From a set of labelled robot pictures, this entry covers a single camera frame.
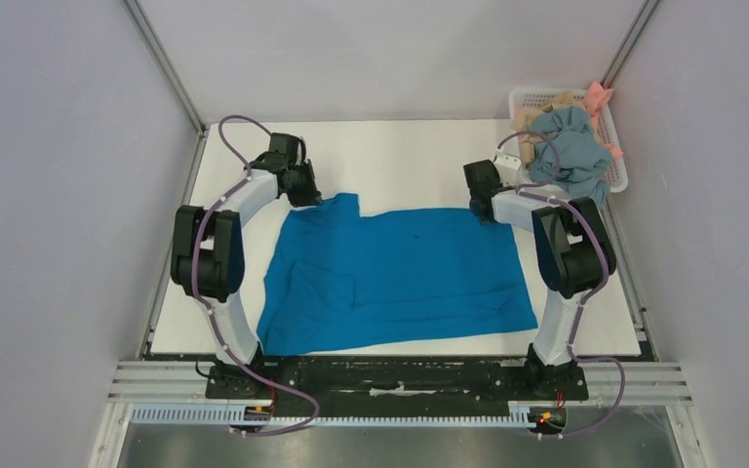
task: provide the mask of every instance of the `tan cloth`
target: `tan cloth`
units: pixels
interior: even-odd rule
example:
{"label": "tan cloth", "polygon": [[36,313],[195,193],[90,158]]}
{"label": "tan cloth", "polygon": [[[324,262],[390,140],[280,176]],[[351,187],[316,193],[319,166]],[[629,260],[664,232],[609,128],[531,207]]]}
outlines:
{"label": "tan cloth", "polygon": [[[587,109],[581,101],[575,100],[572,97],[572,91],[563,92],[550,100],[544,102],[540,107],[523,107],[518,109],[515,113],[515,117],[512,119],[512,130],[520,132],[521,130],[529,130],[532,125],[532,121],[535,117],[550,112],[553,109],[564,109],[574,105],[581,107],[586,112]],[[598,132],[595,134],[595,139],[599,143],[602,142]],[[543,140],[538,136],[521,135],[518,136],[518,147],[521,152],[521,161],[524,166],[527,167],[535,159],[535,144],[541,143]]]}

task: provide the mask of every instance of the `blue garment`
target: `blue garment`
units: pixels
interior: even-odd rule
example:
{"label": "blue garment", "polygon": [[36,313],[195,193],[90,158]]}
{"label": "blue garment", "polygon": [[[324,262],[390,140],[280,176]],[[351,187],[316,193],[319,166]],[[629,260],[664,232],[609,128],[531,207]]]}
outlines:
{"label": "blue garment", "polygon": [[275,356],[537,326],[508,225],[465,209],[360,217],[348,193],[289,213],[265,297],[257,334]]}
{"label": "blue garment", "polygon": [[[547,134],[561,154],[560,170],[554,183],[573,198],[590,197],[601,209],[610,193],[610,185],[602,176],[612,164],[612,154],[596,141],[596,130],[589,122],[587,111],[571,105],[535,117],[530,130]],[[530,178],[535,182],[549,180],[555,163],[555,154],[547,143],[536,144]]]}

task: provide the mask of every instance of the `plastic basket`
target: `plastic basket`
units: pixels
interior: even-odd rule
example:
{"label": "plastic basket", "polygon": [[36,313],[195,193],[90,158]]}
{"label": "plastic basket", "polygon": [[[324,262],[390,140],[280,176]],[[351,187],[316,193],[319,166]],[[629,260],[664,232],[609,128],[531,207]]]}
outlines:
{"label": "plastic basket", "polygon": [[[515,115],[515,110],[522,107],[540,107],[544,102],[555,96],[572,91],[575,100],[582,100],[587,94],[584,90],[567,90],[559,88],[516,88],[509,94],[510,119]],[[604,143],[618,144],[618,136],[612,124],[610,108],[605,104],[601,109],[599,117],[599,136]],[[604,179],[610,184],[610,192],[620,192],[627,188],[627,169],[624,167],[624,157],[614,161],[605,173]]]}

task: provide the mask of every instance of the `white table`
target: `white table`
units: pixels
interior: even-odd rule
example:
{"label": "white table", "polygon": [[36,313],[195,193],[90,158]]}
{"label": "white table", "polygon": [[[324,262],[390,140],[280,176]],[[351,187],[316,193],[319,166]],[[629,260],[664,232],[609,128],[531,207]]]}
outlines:
{"label": "white table", "polygon": [[[467,206],[462,166],[492,158],[510,133],[501,120],[297,122],[268,126],[272,132],[305,139],[323,198],[338,192],[360,195],[361,215],[415,208]],[[249,159],[267,150],[268,136],[248,124],[227,124],[229,141]],[[212,126],[196,178],[192,205],[209,206],[241,175],[242,166]],[[263,277],[290,207],[283,198],[263,208],[243,230],[246,276],[241,294],[248,322],[256,329],[265,302]],[[547,289],[538,273],[532,233],[515,229],[515,241],[533,311],[541,320]],[[355,355],[524,355],[536,331],[379,344],[320,354]],[[204,317],[181,287],[170,283],[153,338],[153,353],[213,353]],[[576,352],[637,355],[639,343],[618,271],[590,300]]]}

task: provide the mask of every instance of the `pile of clothes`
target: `pile of clothes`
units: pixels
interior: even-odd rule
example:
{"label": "pile of clothes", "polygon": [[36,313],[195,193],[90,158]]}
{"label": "pile of clothes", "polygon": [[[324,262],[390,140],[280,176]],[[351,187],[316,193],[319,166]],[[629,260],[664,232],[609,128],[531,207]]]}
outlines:
{"label": "pile of clothes", "polygon": [[604,144],[598,134],[599,113],[612,97],[593,83],[583,100],[578,101],[567,91],[541,107],[521,108],[515,112],[512,128],[545,134],[553,141],[560,159],[538,136],[519,136],[521,159],[535,182],[550,180],[567,191],[572,198],[590,197],[599,208],[605,204],[610,185],[602,176],[612,162],[622,156],[613,144]]}

